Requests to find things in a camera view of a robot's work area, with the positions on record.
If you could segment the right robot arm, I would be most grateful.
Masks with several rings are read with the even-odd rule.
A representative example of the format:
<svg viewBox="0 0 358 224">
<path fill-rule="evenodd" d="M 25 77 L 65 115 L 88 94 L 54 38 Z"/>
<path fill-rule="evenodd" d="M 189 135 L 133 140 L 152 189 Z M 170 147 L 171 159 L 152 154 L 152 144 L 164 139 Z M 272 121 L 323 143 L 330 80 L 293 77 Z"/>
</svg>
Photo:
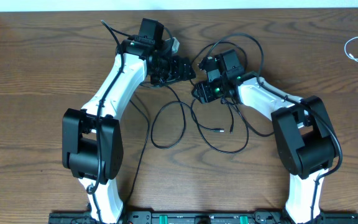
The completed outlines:
<svg viewBox="0 0 358 224">
<path fill-rule="evenodd" d="M 253 108 L 272 122 L 278 155 L 290 173 L 287 218 L 292 223 L 317 222 L 321 183 L 343 160 L 323 101 L 317 96 L 287 94 L 268 84 L 259 72 L 247 72 L 235 50 L 207 55 L 198 66 L 207 79 L 192 91 L 197 100 L 209 103 L 231 98 L 233 106 Z"/>
</svg>

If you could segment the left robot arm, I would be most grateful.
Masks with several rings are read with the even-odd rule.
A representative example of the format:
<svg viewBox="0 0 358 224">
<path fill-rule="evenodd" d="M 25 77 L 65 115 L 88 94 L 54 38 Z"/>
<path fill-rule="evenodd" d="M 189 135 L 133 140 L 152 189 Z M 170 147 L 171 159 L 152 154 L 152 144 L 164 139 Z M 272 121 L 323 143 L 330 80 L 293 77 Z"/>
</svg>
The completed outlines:
<svg viewBox="0 0 358 224">
<path fill-rule="evenodd" d="M 177 39 L 163 39 L 165 31 L 144 18 L 138 34 L 117 44 L 114 65 L 92 99 L 63 115 L 62 164 L 85 188 L 96 222 L 117 223 L 124 209 L 116 183 L 124 152 L 120 120 L 137 87 L 146 78 L 163 87 L 195 77 L 189 58 L 177 55 Z"/>
</svg>

